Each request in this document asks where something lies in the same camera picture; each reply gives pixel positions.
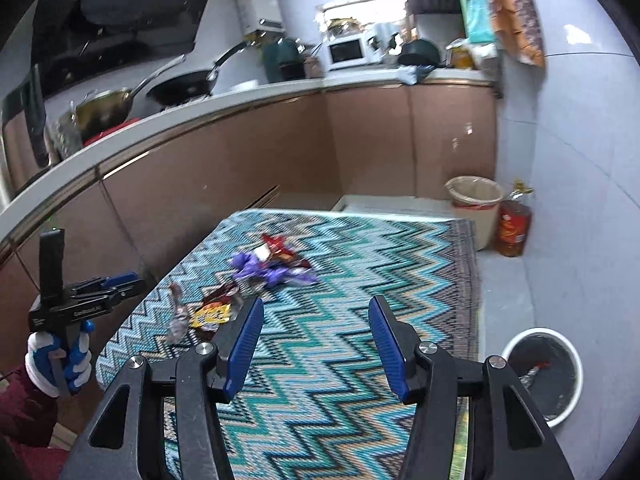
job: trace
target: gloved hand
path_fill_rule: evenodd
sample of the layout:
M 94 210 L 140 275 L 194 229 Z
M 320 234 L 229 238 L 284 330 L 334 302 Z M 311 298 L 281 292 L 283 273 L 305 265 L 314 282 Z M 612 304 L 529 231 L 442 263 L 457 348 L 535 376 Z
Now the gloved hand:
M 62 359 L 62 367 L 69 391 L 77 393 L 91 376 L 91 352 L 89 351 L 89 334 L 94 331 L 91 321 L 83 321 L 78 339 L 71 345 L 69 355 L 60 348 L 60 338 L 49 332 L 36 332 L 29 336 L 28 351 L 24 364 L 31 382 L 49 397 L 60 395 L 49 354 Z

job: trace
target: silver bolt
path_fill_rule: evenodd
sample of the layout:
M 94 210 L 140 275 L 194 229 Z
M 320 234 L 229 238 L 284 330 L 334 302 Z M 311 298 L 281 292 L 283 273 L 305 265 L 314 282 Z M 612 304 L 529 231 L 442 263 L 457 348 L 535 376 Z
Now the silver bolt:
M 200 343 L 196 346 L 196 354 L 207 355 L 213 352 L 213 345 L 211 343 Z
M 144 363 L 145 358 L 143 358 L 142 355 L 134 355 L 129 359 L 129 361 L 127 361 L 127 365 L 129 365 L 129 368 L 133 368 L 134 370 L 136 368 L 140 368 Z
M 500 370 L 500 369 L 504 368 L 507 365 L 507 361 L 505 361 L 499 355 L 492 355 L 491 357 L 489 357 L 489 364 L 492 367 L 498 368 L 498 370 Z
M 431 341 L 423 341 L 418 345 L 418 350 L 423 354 L 435 354 L 438 351 L 438 345 Z

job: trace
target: kitchen counter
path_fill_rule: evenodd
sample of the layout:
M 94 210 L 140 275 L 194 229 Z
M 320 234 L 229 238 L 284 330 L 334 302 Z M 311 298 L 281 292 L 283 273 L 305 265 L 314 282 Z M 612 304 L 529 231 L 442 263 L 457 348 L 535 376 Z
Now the kitchen counter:
M 490 84 L 481 72 L 456 69 L 437 69 L 424 82 Z M 212 118 L 226 110 L 287 96 L 295 97 L 351 86 L 398 83 L 394 69 L 343 70 L 329 72 L 324 79 L 276 83 L 244 91 L 227 92 L 152 115 L 81 150 L 29 186 L 0 213 L 0 239 L 6 241 L 8 235 L 42 204 L 51 200 L 53 195 L 79 177 L 95 171 L 105 160 L 171 128 L 192 123 L 198 118 Z

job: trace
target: white countertop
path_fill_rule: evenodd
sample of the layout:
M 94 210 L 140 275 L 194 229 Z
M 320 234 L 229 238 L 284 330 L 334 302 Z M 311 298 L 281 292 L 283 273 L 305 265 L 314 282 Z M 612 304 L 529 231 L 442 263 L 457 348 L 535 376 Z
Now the white countertop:
M 487 80 L 475 70 L 436 69 L 429 78 Z M 153 137 L 159 132 L 188 123 L 202 116 L 210 115 L 226 108 L 248 104 L 254 101 L 344 85 L 369 82 L 397 83 L 395 69 L 343 70 L 329 72 L 324 79 L 308 79 L 274 83 L 257 88 L 227 92 L 201 101 L 192 102 L 162 113 L 142 119 L 126 128 L 105 137 L 91 146 L 64 160 L 31 184 L 0 213 L 0 240 L 5 240 L 22 220 L 30 215 L 49 196 L 73 182 L 78 176 L 91 170 L 113 155 Z

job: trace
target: microwave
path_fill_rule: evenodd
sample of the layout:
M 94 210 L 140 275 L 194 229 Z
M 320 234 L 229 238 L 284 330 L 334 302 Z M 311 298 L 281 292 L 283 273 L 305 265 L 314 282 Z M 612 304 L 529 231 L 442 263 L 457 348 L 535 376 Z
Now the microwave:
M 382 49 L 373 31 L 333 38 L 328 47 L 329 70 L 382 62 Z

